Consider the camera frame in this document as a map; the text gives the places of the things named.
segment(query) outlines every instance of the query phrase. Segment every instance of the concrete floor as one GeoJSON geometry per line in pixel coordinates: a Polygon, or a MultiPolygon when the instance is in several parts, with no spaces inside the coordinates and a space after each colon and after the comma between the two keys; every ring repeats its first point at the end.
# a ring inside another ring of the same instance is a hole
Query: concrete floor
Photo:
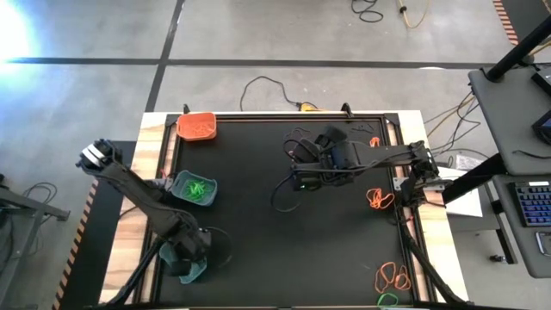
{"type": "MultiPolygon", "coordinates": [[[[176,0],[8,1],[0,4],[0,15],[7,15],[0,23],[9,21],[10,31],[0,28],[0,39],[12,44],[0,57],[158,58],[175,4],[176,0]]],[[[422,7],[421,2],[409,4],[412,19],[422,7]]],[[[436,0],[424,24],[409,31],[393,1],[379,1],[375,8],[385,18],[367,24],[358,21],[344,0],[187,0],[170,56],[485,63],[511,48],[491,0],[436,0]]],[[[550,59],[548,52],[538,57],[550,59]]],[[[137,138],[156,68],[0,65],[0,171],[15,191],[40,181],[55,183],[59,195],[52,204],[73,212],[66,223],[48,221],[42,227],[44,246],[24,262],[11,296],[14,306],[52,305],[91,183],[73,163],[94,139],[137,138]]],[[[467,72],[169,66],[155,110],[180,111],[187,103],[192,110],[235,111],[245,84],[266,75],[285,83],[291,99],[324,109],[348,102],[353,109],[419,109],[430,118],[469,92],[467,72]]],[[[250,87],[244,106],[293,109],[276,85],[264,81],[250,87]]],[[[456,146],[494,154],[481,112],[474,111],[472,119],[483,121],[483,126],[456,146]]],[[[456,121],[445,123],[430,137],[430,144],[445,143],[456,121]]],[[[522,264],[486,261],[488,253],[499,252],[492,232],[457,234],[455,242],[472,301],[532,309],[551,302],[546,294],[550,280],[530,278],[522,264]]]]}

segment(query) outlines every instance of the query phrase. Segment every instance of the white paper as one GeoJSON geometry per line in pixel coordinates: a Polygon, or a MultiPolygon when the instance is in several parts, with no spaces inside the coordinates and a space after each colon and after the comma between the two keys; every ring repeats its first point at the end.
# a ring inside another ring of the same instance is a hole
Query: white paper
{"type": "MultiPolygon", "coordinates": [[[[449,169],[438,167],[440,177],[447,180],[455,180],[456,178],[467,173],[463,170],[449,169]]],[[[469,216],[482,217],[482,207],[480,206],[479,191],[473,189],[465,195],[446,204],[446,212],[449,214],[460,214],[469,216]]]]}

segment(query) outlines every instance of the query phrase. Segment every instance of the keyboard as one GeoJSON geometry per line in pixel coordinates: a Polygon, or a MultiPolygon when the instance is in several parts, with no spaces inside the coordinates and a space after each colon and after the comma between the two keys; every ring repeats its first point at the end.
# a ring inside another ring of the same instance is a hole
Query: keyboard
{"type": "Polygon", "coordinates": [[[513,183],[524,226],[551,226],[551,186],[548,182],[513,183]]]}

